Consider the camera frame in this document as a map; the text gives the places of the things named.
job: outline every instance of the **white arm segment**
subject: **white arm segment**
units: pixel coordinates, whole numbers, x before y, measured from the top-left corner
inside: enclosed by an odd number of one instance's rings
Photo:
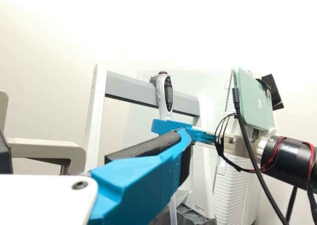
[[[69,159],[69,174],[83,172],[86,152],[74,142],[28,138],[6,138],[6,140],[13,158],[51,160],[52,163],[58,159]]]

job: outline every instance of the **gray metal bar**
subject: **gray metal bar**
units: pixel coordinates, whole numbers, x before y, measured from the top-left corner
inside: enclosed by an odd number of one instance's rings
[[[151,83],[108,71],[106,97],[158,108],[156,89]],[[174,91],[173,112],[192,117],[200,116],[199,100],[195,96]]]

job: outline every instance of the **black cable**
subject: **black cable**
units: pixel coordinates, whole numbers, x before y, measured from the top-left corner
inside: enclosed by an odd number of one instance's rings
[[[267,185],[266,185],[266,183],[265,183],[265,181],[263,179],[261,171],[260,171],[260,169],[258,167],[258,163],[256,161],[256,158],[255,158],[254,154],[253,154],[252,147],[250,145],[250,141],[249,141],[249,138],[248,138],[248,134],[247,134],[246,128],[244,126],[243,118],[242,118],[242,115],[241,115],[241,112],[240,112],[240,100],[239,100],[239,90],[238,90],[238,88],[234,87],[232,89],[232,96],[233,96],[234,107],[236,109],[237,116],[238,116],[239,125],[240,125],[240,128],[241,128],[242,136],[243,136],[244,142],[246,144],[246,147],[247,147],[250,159],[251,159],[251,163],[252,163],[252,165],[254,167],[254,170],[256,171],[256,175],[257,175],[257,177],[259,179],[259,182],[260,182],[260,184],[261,184],[261,186],[263,188],[263,191],[266,194],[269,202],[271,203],[274,211],[276,212],[278,218],[281,220],[281,222],[284,225],[288,225],[287,220],[283,216],[281,210],[279,209],[276,201],[274,200],[272,194],[270,193],[270,191],[269,191],[269,189],[268,189],[268,187],[267,187]]]
[[[293,211],[294,203],[295,203],[295,198],[297,194],[297,187],[294,186],[292,190],[291,197],[289,198],[288,206],[287,206],[287,212],[286,212],[286,220],[289,222],[291,219],[291,214]]]

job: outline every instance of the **white panel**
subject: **white panel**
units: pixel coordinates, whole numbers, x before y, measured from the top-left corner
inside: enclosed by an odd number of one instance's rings
[[[85,176],[0,175],[1,224],[86,224],[97,183]],[[78,182],[85,188],[74,190]]]

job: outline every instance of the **white plastic part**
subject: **white plastic part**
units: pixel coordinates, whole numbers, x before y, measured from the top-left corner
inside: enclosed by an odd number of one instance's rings
[[[6,138],[14,158],[70,159],[69,174],[83,172],[85,149],[74,142],[29,138]]]
[[[4,131],[8,101],[9,101],[8,94],[5,91],[0,90],[0,128],[2,129],[2,131]]]
[[[95,66],[88,106],[84,148],[87,156],[84,171],[96,168],[100,146],[100,134],[104,113],[107,71]]]
[[[98,185],[85,176],[1,174],[1,224],[87,224]],[[72,189],[78,182],[88,185]]]

